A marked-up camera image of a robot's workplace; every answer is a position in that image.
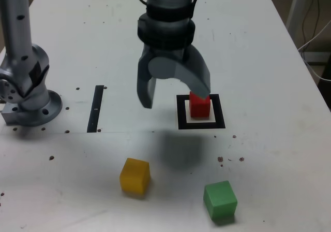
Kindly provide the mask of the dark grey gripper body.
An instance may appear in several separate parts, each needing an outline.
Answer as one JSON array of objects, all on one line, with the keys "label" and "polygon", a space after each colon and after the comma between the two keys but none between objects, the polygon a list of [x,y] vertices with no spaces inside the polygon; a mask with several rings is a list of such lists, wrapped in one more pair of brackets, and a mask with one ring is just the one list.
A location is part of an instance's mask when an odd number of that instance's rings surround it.
[{"label": "dark grey gripper body", "polygon": [[153,63],[155,60],[163,58],[171,59],[181,63],[185,61],[185,49],[165,50],[151,47],[151,53],[153,54],[153,58],[151,59],[151,62]]}]

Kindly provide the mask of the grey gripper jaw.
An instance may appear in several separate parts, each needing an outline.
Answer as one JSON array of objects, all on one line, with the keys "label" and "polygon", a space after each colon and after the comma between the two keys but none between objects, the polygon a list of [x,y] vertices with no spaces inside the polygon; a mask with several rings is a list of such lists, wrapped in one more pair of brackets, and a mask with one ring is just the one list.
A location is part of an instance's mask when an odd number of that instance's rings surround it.
[{"label": "grey gripper jaw", "polygon": [[148,64],[155,57],[150,47],[144,45],[138,62],[137,94],[144,108],[152,109],[156,79],[150,74]]},{"label": "grey gripper jaw", "polygon": [[157,79],[180,80],[200,98],[207,98],[210,94],[210,72],[193,45],[186,48],[182,60],[159,56],[149,62],[148,70]]}]

